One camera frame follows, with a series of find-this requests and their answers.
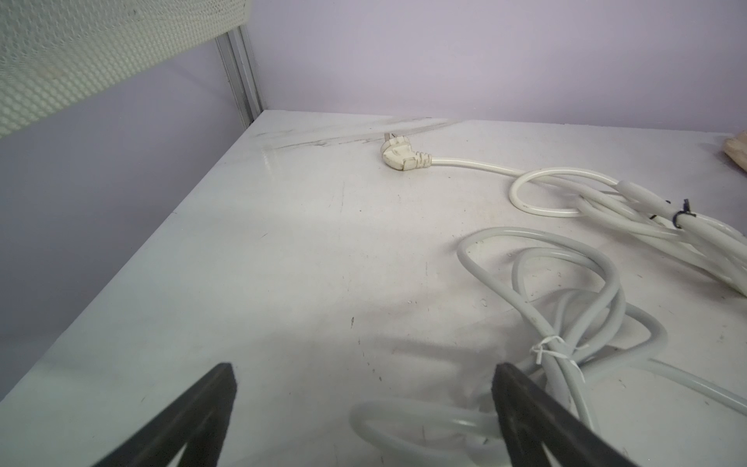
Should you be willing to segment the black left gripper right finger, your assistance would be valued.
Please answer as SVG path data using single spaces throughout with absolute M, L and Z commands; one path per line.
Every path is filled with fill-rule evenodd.
M 631 466 L 513 364 L 495 368 L 491 395 L 511 463 L 549 466 Z

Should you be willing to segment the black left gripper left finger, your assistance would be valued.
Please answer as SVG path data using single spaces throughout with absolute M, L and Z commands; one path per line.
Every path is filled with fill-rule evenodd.
M 233 366 L 220 363 L 97 465 L 216 466 L 235 397 Z

